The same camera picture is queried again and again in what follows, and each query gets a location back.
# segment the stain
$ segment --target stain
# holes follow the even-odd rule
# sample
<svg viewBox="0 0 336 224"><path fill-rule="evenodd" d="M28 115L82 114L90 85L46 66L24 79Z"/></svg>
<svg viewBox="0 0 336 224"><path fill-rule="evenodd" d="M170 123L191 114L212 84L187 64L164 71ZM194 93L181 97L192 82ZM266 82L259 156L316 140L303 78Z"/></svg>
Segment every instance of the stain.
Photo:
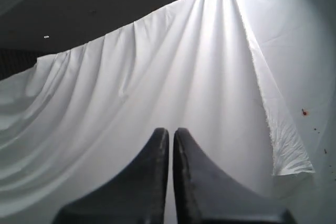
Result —
<svg viewBox="0 0 336 224"><path fill-rule="evenodd" d="M309 116L309 112L305 109L302 109L302 115L303 116Z"/></svg>

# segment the ceiling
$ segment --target ceiling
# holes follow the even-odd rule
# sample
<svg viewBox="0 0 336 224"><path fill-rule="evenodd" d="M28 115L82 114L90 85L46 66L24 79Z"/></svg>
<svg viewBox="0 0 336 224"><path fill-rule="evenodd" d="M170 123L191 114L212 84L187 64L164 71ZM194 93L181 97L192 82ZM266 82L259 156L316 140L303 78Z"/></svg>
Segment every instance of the ceiling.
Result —
<svg viewBox="0 0 336 224"><path fill-rule="evenodd" d="M0 48L64 51L131 23L173 1L13 0L7 3L9 8L0 12Z"/></svg>

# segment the white backdrop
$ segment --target white backdrop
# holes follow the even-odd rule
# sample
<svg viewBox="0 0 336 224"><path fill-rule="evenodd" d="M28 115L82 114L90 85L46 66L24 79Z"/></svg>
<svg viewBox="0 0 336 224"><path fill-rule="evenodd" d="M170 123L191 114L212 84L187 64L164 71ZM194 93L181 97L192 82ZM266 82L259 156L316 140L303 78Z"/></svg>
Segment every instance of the white backdrop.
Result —
<svg viewBox="0 0 336 224"><path fill-rule="evenodd" d="M50 223L158 126L171 139L189 128L300 223L332 220L330 1L180 0L0 82L0 223ZM171 176L165 220L176 223Z"/></svg>

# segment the draped fabric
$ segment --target draped fabric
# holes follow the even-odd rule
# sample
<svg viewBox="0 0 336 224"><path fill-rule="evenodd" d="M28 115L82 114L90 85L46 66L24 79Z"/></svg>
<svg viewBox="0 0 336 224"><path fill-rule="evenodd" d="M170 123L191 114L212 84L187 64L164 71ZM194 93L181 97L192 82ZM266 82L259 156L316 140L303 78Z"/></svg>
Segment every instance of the draped fabric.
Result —
<svg viewBox="0 0 336 224"><path fill-rule="evenodd" d="M39 58L0 82L0 218L49 223L123 169L154 128L186 127L225 172L305 220L303 194L287 196L302 183L293 174L330 165L334 38L308 0L179 0ZM167 223L172 190L170 175Z"/></svg>

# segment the red stain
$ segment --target red stain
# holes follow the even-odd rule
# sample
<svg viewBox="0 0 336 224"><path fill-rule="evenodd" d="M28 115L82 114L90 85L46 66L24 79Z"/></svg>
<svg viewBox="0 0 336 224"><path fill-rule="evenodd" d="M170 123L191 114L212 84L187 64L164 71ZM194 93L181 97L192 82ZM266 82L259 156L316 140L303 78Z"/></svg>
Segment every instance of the red stain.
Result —
<svg viewBox="0 0 336 224"><path fill-rule="evenodd" d="M308 116L309 115L309 112L305 109L302 109L302 115L303 116Z"/></svg>

